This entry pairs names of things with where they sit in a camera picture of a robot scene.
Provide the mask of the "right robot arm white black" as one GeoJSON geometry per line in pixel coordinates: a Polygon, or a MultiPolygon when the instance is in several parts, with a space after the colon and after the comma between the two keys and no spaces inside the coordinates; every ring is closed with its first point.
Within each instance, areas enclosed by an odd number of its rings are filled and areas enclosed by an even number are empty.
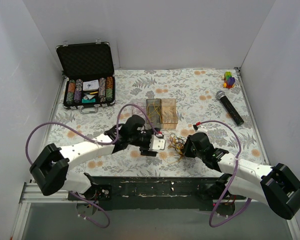
{"type": "Polygon", "coordinates": [[[204,132],[189,135],[183,149],[188,158],[199,158],[210,169],[235,175],[216,186],[217,195],[227,199],[239,195],[269,206],[283,219],[290,220],[300,209],[300,181],[284,164],[262,165],[215,148],[204,132]]]}

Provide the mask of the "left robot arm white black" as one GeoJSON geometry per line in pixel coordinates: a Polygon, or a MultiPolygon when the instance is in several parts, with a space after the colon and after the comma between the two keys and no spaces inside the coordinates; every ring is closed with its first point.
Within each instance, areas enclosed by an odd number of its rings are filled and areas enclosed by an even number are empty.
{"type": "Polygon", "coordinates": [[[129,145],[139,147],[143,156],[156,156],[165,148],[164,136],[157,128],[143,129],[145,123],[142,117],[133,115],[97,138],[61,147],[49,144],[29,171],[44,196],[66,190],[91,200],[97,194],[97,183],[88,173],[76,173],[72,169],[97,157],[125,150],[129,145]]]}

